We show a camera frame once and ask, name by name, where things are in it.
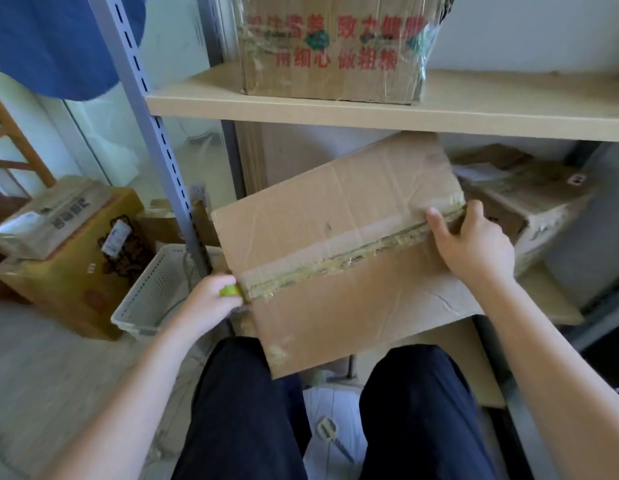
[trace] scissors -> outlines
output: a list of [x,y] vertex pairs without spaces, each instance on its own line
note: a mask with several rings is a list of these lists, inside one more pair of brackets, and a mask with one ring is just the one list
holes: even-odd
[[316,432],[319,434],[319,437],[328,442],[333,443],[340,451],[343,456],[349,460],[350,463],[354,463],[354,459],[352,455],[346,450],[345,446],[340,442],[337,437],[338,426],[337,423],[331,419],[330,417],[323,416],[319,419],[319,422],[316,425]]

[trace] slotted metal upright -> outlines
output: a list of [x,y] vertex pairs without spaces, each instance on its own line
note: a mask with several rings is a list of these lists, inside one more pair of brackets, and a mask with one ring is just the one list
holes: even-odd
[[[217,39],[218,28],[214,19],[213,6],[211,0],[197,1],[203,18],[203,35],[208,48],[209,62],[211,65],[216,65],[222,62],[222,54]],[[145,95],[150,92],[149,79],[140,60],[140,52],[122,1],[89,0],[89,4],[105,44],[112,55],[114,66],[147,145],[154,169],[158,173],[160,183],[174,210],[187,250],[191,253],[199,274],[206,276],[211,272],[211,262],[193,221],[192,203],[178,168],[174,150],[169,144],[163,120],[160,116],[153,116],[145,103]],[[245,191],[234,125],[232,121],[221,121],[221,123],[232,170],[234,190],[236,197],[241,198]]]

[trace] scissors blade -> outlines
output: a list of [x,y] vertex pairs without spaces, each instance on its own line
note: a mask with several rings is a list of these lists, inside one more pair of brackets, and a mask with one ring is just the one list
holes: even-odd
[[350,463],[354,463],[354,459],[352,458],[352,455],[349,454],[345,446],[340,442],[338,438],[334,439],[333,443],[338,448],[338,451],[340,451],[343,454],[343,456],[345,456],[347,460],[349,460]]

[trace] black pants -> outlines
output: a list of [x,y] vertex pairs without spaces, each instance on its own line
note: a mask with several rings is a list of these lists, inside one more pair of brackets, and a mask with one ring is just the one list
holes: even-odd
[[[372,371],[360,411],[362,479],[496,479],[472,393],[439,347],[392,349]],[[273,381],[257,339],[225,339],[202,372],[172,480],[306,479],[311,434],[298,377]]]

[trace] white sticker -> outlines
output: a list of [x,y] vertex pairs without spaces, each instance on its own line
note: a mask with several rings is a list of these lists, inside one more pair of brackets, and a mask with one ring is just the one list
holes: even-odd
[[129,227],[121,219],[117,220],[116,224],[112,227],[112,231],[107,236],[101,251],[112,258],[117,257],[118,253],[121,252],[122,245],[125,244],[125,239],[127,239],[130,232],[131,227]]
[[574,175],[568,178],[568,183],[570,185],[574,185],[577,187],[583,184],[586,181],[586,179],[587,179],[587,175],[584,175],[583,173],[575,173]]
[[22,234],[33,231],[45,220],[38,212],[26,212],[18,217],[3,222],[0,225],[0,234]]
[[485,182],[510,176],[508,171],[499,170],[487,162],[473,163],[472,165],[452,165],[452,171],[457,177],[466,178],[471,182]]

